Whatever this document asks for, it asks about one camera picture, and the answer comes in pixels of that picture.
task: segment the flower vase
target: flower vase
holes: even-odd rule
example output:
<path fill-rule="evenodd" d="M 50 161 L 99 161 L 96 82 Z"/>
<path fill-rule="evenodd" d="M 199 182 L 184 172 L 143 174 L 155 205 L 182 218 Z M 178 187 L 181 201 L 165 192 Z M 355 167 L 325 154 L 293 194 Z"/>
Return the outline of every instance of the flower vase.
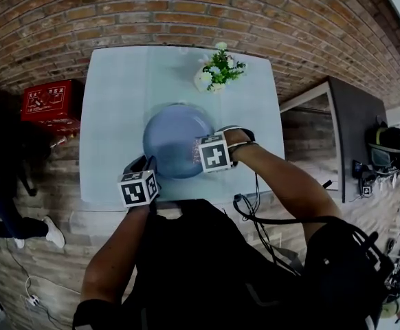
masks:
<path fill-rule="evenodd" d="M 225 89 L 225 85 L 222 85 L 220 89 L 216 89 L 214 91 L 209 91 L 208 87 L 210 86 L 210 83 L 208 82 L 203 82 L 201 79 L 201 75 L 203 73 L 203 68 L 204 66 L 200 67 L 199 71 L 194 76 L 194 85 L 197 88 L 197 90 L 201 93 L 204 93 L 205 91 L 213 94 L 221 94 L 223 90 Z"/>

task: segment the white sneaker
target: white sneaker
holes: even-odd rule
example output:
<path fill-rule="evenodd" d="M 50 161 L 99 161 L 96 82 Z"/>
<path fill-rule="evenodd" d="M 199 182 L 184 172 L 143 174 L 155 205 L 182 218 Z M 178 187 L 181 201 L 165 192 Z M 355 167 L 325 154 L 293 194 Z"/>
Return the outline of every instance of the white sneaker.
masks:
<path fill-rule="evenodd" d="M 20 250 L 21 248 L 24 248 L 24 240 L 23 239 L 14 239 L 16 247 Z"/>
<path fill-rule="evenodd" d="M 49 232 L 46 234 L 46 239 L 50 242 L 55 243 L 59 248 L 63 248 L 65 245 L 64 235 L 59 228 L 56 227 L 52 219 L 49 217 L 43 218 L 44 223 L 49 228 Z"/>

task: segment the blue bowl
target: blue bowl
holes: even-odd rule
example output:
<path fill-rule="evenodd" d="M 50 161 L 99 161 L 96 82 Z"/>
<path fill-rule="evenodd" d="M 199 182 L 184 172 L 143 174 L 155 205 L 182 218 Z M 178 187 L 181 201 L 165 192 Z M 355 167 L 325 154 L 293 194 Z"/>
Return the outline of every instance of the blue bowl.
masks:
<path fill-rule="evenodd" d="M 187 179 L 202 171 L 194 162 L 197 138 L 214 133 L 208 118 L 187 105 L 170 105 L 148 122 L 144 132 L 146 157 L 154 155 L 159 175 L 171 179 Z"/>

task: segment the potted plant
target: potted plant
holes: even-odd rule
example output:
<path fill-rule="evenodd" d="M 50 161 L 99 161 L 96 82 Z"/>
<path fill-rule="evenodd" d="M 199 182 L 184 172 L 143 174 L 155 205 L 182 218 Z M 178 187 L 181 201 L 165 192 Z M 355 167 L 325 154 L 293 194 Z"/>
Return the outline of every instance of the potted plant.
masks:
<path fill-rule="evenodd" d="M 246 70 L 246 64 L 235 61 L 227 53 L 227 44 L 217 43 L 218 52 L 209 58 L 205 55 L 203 66 L 195 74 L 194 84 L 199 91 L 210 91 L 214 94 L 221 93 L 231 80 L 236 80 Z"/>

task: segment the helmet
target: helmet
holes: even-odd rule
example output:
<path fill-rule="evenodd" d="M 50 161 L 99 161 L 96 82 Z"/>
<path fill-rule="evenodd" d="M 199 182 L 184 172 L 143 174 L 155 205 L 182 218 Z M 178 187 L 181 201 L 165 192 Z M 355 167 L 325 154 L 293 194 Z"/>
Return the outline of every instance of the helmet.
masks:
<path fill-rule="evenodd" d="M 400 171 L 400 129 L 379 126 L 367 133 L 371 162 L 380 175 Z"/>

